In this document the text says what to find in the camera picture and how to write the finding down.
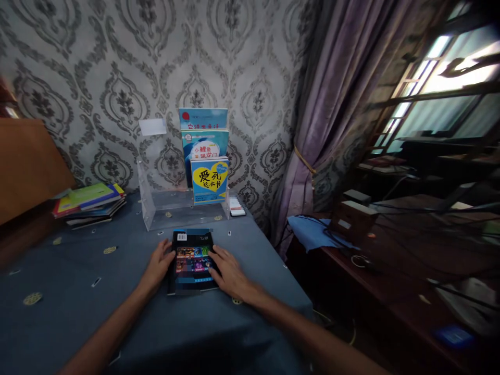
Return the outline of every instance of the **window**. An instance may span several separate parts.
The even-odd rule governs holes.
[[[379,122],[372,154],[396,153],[408,137],[483,136],[500,118],[498,85],[489,92],[480,88],[500,75],[500,35],[492,24],[473,24],[475,16],[469,11],[470,3],[457,4],[443,28],[446,32],[407,69],[388,102],[393,109]]]

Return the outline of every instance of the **human hand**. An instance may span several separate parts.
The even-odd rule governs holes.
[[[217,264],[221,274],[219,275],[213,268],[209,268],[208,272],[220,289],[231,297],[251,303],[263,292],[259,285],[254,284],[245,276],[238,261],[226,249],[214,245],[214,252],[208,252],[208,256]]]
[[[156,250],[151,254],[149,264],[147,265],[147,268],[141,277],[141,281],[137,286],[138,290],[148,295],[156,293],[158,287],[160,286],[160,282],[167,273],[168,266],[170,266],[170,263],[172,263],[173,259],[176,257],[176,253],[174,251],[165,254],[165,252],[171,247],[172,243],[169,242],[168,239],[164,239],[158,243]]]

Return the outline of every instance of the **paper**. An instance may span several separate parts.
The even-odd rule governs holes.
[[[147,119],[139,120],[142,136],[167,134],[165,119]]]

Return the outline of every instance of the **book cover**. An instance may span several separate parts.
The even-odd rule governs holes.
[[[117,201],[118,199],[121,198],[120,193],[118,193],[118,191],[113,185],[108,185],[107,187],[111,190],[111,194],[106,194],[91,201],[87,201],[86,203],[82,203],[80,205],[80,209],[82,211],[86,211],[94,207],[102,206],[106,203]]]
[[[115,193],[116,190],[113,190],[100,182],[92,186],[86,186],[84,188],[82,187],[81,189],[72,190],[71,192],[69,192],[68,196],[74,206],[80,206],[95,199],[103,197],[111,198],[115,195]]]
[[[190,160],[226,156],[229,142],[228,130],[183,130],[182,147],[186,166],[187,186],[193,186]]]
[[[228,185],[229,160],[191,160],[194,205],[223,202]]]
[[[172,251],[176,252],[176,257],[173,261],[175,267],[169,267],[167,271],[167,294],[189,295],[218,288],[208,272],[209,268],[219,272],[208,256],[213,245],[208,229],[173,232]]]
[[[181,130],[225,129],[227,108],[179,108]]]

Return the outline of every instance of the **blue book cover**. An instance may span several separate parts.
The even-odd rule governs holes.
[[[190,160],[226,156],[229,130],[182,130],[182,147],[186,165],[187,186],[193,186]]]
[[[225,129],[227,108],[179,108],[181,130]]]
[[[194,205],[220,203],[226,199],[229,160],[192,160]]]

